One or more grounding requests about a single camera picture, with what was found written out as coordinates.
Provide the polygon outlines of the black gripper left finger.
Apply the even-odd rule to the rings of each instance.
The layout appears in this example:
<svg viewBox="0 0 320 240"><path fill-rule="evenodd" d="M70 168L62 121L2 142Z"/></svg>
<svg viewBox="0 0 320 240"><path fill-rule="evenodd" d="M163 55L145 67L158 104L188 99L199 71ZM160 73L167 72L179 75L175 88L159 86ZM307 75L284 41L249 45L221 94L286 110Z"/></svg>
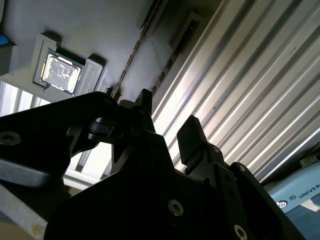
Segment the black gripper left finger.
<svg viewBox="0 0 320 240"><path fill-rule="evenodd" d="M175 184L175 168L152 118L152 93L143 89L131 107L91 92L0 119L0 181L24 188L53 188L76 155L111 145L111 185Z"/></svg>

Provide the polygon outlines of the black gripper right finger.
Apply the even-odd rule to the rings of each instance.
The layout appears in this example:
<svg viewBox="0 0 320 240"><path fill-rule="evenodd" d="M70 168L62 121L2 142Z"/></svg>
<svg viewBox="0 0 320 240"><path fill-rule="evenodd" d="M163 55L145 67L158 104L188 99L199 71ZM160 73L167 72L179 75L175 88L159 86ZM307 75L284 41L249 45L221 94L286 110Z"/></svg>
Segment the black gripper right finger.
<svg viewBox="0 0 320 240"><path fill-rule="evenodd" d="M199 240L300 240L302 234L242 163L227 164L190 116L177 133L192 184L192 236Z"/></svg>

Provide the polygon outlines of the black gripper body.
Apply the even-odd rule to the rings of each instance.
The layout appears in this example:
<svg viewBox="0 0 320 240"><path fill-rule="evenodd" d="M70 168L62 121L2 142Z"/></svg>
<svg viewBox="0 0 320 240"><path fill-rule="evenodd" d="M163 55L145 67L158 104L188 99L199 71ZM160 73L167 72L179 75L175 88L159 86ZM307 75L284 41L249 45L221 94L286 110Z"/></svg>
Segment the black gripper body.
<svg viewBox="0 0 320 240"><path fill-rule="evenodd" d="M218 187L179 172L169 178L117 172L64 201L50 217L47 240L248 240L235 179Z"/></svg>

